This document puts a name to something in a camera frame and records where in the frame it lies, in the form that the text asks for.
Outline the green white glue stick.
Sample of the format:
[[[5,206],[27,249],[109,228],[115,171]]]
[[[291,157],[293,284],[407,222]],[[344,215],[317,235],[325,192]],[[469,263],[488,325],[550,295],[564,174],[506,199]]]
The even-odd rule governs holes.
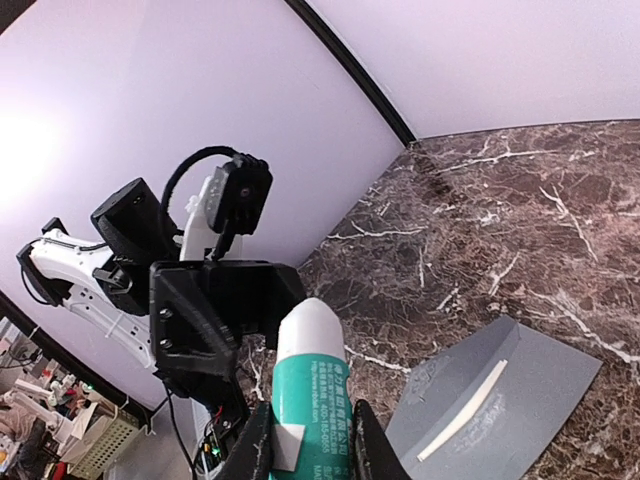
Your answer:
[[[340,319],[298,304],[279,327],[271,408],[272,479],[349,479],[352,406]]]

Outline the beige letter paper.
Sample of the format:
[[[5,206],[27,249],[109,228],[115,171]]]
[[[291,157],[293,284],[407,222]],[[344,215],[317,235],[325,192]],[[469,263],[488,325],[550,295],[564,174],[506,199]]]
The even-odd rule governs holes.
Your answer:
[[[436,437],[416,456],[419,462],[424,462],[440,447],[447,443],[459,430],[461,430],[480,409],[493,387],[499,380],[508,361],[499,360],[491,372],[486,376],[481,385],[473,393],[466,404],[458,411],[452,420],[436,435]]]

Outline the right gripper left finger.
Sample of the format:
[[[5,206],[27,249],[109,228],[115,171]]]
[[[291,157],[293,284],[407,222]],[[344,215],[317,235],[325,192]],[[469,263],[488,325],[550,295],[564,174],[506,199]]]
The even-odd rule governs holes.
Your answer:
[[[259,403],[219,472],[219,480],[267,480],[272,466],[272,408]]]

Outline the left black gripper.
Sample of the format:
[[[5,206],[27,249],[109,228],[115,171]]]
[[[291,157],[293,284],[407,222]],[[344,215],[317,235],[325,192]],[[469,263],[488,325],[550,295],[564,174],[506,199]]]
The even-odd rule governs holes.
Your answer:
[[[178,395],[222,389],[235,377],[239,342],[277,348],[281,321],[305,299],[296,268],[267,261],[154,263],[149,321],[156,375]]]

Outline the grey envelope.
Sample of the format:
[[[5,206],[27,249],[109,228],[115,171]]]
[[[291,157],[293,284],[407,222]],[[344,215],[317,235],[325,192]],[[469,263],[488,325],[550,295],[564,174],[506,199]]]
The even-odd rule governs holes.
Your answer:
[[[475,416],[419,462],[499,360],[508,364]],[[568,420],[601,361],[509,316],[414,367],[386,429],[413,479],[520,479]]]

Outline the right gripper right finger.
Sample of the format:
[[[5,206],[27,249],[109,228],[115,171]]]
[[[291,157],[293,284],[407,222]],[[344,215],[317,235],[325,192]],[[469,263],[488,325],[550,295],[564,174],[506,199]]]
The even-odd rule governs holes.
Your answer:
[[[351,478],[410,480],[366,400],[355,403],[352,419]]]

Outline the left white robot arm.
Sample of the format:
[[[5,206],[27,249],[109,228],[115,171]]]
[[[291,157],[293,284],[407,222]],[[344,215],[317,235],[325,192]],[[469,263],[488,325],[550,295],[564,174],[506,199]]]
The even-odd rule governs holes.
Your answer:
[[[237,390],[243,338],[275,349],[306,296],[293,267],[239,258],[265,193],[259,177],[207,177],[178,229],[138,178],[94,211],[100,242],[53,219],[18,262],[45,303],[98,327],[178,396],[214,403]]]

